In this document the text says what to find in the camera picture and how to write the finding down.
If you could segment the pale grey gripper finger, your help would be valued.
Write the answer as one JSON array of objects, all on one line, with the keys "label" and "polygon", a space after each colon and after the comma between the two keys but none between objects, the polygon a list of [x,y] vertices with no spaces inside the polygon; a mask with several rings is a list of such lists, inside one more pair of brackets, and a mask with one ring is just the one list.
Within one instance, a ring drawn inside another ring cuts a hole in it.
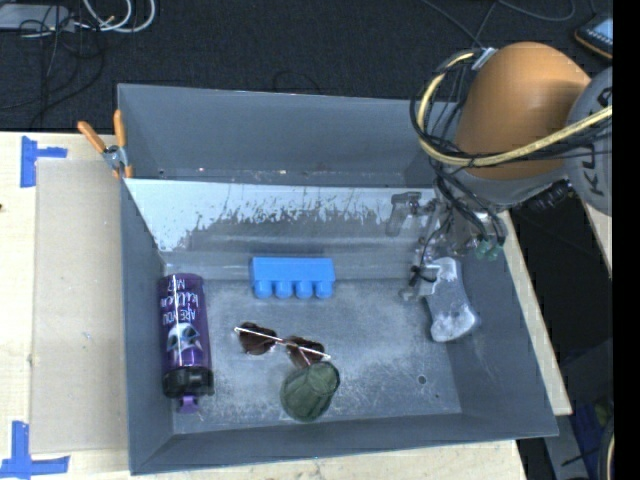
[{"label": "pale grey gripper finger", "polygon": [[423,269],[436,255],[436,249],[442,233],[442,218],[432,217],[423,235],[418,240],[415,266]]},{"label": "pale grey gripper finger", "polygon": [[394,194],[391,197],[392,211],[386,223],[387,236],[397,237],[409,217],[425,216],[433,212],[434,204],[431,201],[421,204],[421,197],[422,193],[415,191]]}]

